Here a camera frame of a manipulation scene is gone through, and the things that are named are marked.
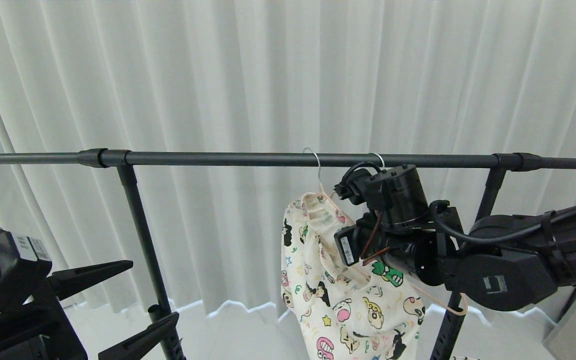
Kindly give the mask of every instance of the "black cable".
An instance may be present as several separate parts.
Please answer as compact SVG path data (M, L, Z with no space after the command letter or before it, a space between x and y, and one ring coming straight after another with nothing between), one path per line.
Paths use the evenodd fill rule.
M475 237L471 235L466 235L463 232L459 232L454 230L454 228L446 225L446 223L439 217L438 207L448 207L450 202L448 200L435 200L430 203L430 218L432 222L437 225L437 228L441 229L444 233L450 235L451 237L455 237L458 240L462 240L464 242L469 242L473 244L480 244L480 245L489 245L489 244L497 244L503 242L509 242L511 240L518 240L528 235L534 233L535 231L539 230L542 227L541 223L537 223L532 226L528 226L526 228L522 228L519 231L513 232L511 234L506 234L503 236L498 237ZM557 223L564 219L568 219L570 217L576 216L576 207L567 210L566 212L562 212L561 214L556 214L550 220L551 223Z
M353 166L350 166L350 168L348 168L348 170L345 171L345 174L343 174L343 176L341 177L340 184L345 185L346 182L348 181L348 177L350 176L350 174L352 174L353 171L356 171L357 169L359 169L361 167L371 167L371 168L377 170L377 173L382 171L382 169L379 166L377 166L377 164L375 164L374 162L362 161L362 162L359 162L357 164L354 164Z

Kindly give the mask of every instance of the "pleated curtain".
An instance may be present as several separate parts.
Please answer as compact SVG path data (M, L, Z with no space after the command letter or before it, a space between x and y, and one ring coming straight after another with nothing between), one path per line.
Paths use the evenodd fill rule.
M0 1L0 153L305 147L576 157L576 1ZM345 170L322 169L328 191ZM315 168L135 171L175 307L283 313L281 219ZM419 173L470 228L487 171ZM574 204L576 170L509 173L494 213ZM135 262L75 301L155 302L112 168L0 165L0 227L43 239L55 270Z

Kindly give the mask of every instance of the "curtain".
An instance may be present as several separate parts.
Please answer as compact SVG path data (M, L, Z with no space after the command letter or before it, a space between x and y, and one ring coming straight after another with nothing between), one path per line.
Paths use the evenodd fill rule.
M576 2L0 1L0 152L305 147L576 157ZM281 219L316 169L135 171L176 307L285 310ZM322 170L329 191L344 171ZM419 173L470 228L487 171ZM574 204L576 170L510 173L494 213ZM55 269L133 260L83 293L93 308L155 301L111 168L1 165L0 227L44 239Z

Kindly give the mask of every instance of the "metal hook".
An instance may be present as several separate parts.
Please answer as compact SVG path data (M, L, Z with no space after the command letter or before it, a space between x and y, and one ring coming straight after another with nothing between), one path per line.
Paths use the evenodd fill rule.
M306 153L306 150L310 150L310 152L315 156L317 159L318 171L317 171L317 178L319 179L319 183L322 183L322 162L320 161L320 157L314 152L310 147L304 147L302 153Z
M384 158L381 155L379 155L379 153L369 152L369 154L377 155L379 160L381 160L381 167L386 167L386 162L384 161Z

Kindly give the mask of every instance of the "cartoon print shirt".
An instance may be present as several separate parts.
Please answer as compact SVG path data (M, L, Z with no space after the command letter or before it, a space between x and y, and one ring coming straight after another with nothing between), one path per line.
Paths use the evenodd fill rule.
M329 199L307 193L283 219L281 292L311 360L414 360L426 308L398 269L375 260L345 267L334 234L352 225Z

